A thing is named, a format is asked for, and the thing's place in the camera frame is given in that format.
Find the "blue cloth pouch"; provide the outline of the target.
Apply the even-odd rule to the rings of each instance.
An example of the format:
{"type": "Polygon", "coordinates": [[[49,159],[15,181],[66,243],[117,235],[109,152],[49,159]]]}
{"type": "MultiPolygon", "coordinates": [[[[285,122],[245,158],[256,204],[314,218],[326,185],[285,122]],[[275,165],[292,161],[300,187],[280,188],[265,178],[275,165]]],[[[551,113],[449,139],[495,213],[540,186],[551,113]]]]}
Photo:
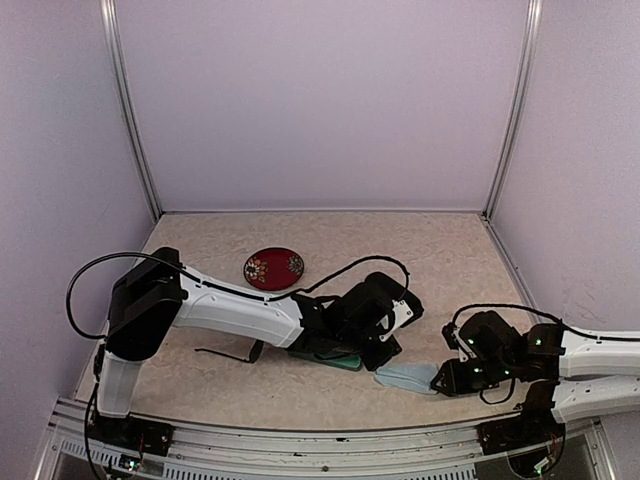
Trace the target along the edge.
{"type": "Polygon", "coordinates": [[[384,387],[397,388],[423,395],[436,395],[431,381],[438,373],[436,364],[385,365],[375,371],[374,379],[384,387]]]}

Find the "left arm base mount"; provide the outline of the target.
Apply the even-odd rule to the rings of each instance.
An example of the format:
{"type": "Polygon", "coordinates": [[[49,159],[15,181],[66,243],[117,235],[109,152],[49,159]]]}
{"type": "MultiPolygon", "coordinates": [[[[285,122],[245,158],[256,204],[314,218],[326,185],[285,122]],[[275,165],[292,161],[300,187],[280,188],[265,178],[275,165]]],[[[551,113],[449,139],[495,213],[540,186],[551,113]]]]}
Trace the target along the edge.
{"type": "Polygon", "coordinates": [[[168,423],[135,416],[111,418],[91,413],[88,437],[104,444],[166,457],[171,446],[174,427],[168,423]]]}

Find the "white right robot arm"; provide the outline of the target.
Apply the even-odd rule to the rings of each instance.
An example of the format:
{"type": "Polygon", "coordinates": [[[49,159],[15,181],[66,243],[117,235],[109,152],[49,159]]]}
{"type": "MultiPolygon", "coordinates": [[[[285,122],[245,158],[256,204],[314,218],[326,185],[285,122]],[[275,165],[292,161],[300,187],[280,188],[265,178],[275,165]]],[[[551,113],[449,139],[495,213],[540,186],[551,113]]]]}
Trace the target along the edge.
{"type": "Polygon", "coordinates": [[[535,442],[551,419],[558,424],[639,408],[639,335],[571,327],[553,314],[537,311],[540,322],[520,333],[501,315],[501,303],[461,307],[470,317],[451,320],[442,335],[457,357],[447,360],[431,380],[446,396],[476,394],[507,382],[524,383],[525,400],[511,426],[523,444],[535,442]]]}

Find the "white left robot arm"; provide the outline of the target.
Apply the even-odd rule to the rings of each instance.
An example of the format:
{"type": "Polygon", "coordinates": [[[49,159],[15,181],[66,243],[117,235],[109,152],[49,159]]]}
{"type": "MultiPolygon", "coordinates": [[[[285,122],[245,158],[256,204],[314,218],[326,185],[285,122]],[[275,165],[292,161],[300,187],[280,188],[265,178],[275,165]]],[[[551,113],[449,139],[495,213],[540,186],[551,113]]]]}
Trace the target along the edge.
{"type": "Polygon", "coordinates": [[[97,387],[99,424],[121,445],[140,434],[129,414],[133,393],[172,327],[250,338],[256,354],[269,344],[321,362],[357,357],[373,371],[400,353],[395,332],[424,313],[407,282],[382,272],[341,296],[312,297],[304,289],[273,295],[216,282],[185,266],[171,247],[140,259],[112,288],[97,387]]]}

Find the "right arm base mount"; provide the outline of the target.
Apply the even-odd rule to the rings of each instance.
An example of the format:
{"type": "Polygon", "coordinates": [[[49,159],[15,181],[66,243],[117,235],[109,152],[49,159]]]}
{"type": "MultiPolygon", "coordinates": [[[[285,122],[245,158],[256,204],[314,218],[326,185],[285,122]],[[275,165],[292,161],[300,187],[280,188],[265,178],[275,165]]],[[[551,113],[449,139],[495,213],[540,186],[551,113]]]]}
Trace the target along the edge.
{"type": "Polygon", "coordinates": [[[565,436],[566,426],[552,414],[557,380],[533,383],[520,404],[517,416],[483,422],[477,426],[484,455],[529,447],[565,436]]]}

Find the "black glasses case beige lining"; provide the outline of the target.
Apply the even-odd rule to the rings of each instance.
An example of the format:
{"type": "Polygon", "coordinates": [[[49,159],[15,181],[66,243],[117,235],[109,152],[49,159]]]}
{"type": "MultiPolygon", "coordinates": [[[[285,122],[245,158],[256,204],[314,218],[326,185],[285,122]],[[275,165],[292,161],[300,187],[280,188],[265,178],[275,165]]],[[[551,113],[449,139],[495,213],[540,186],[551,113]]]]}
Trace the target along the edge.
{"type": "Polygon", "coordinates": [[[405,288],[403,284],[398,283],[385,273],[373,272],[366,277],[365,281],[380,287],[392,300],[397,302],[403,300],[407,304],[413,313],[407,325],[415,322],[423,315],[424,307],[421,300],[409,289],[405,288]]]}

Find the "blue-grey hard glasses case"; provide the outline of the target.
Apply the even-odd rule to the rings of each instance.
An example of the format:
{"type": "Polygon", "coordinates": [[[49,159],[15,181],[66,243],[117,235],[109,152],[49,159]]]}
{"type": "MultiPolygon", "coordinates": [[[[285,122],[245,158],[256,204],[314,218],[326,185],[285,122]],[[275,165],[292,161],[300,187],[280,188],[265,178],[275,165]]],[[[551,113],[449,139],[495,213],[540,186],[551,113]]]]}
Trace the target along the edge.
{"type": "Polygon", "coordinates": [[[357,372],[362,368],[363,349],[353,344],[344,344],[334,340],[307,338],[294,342],[286,348],[294,358],[357,372]]]}

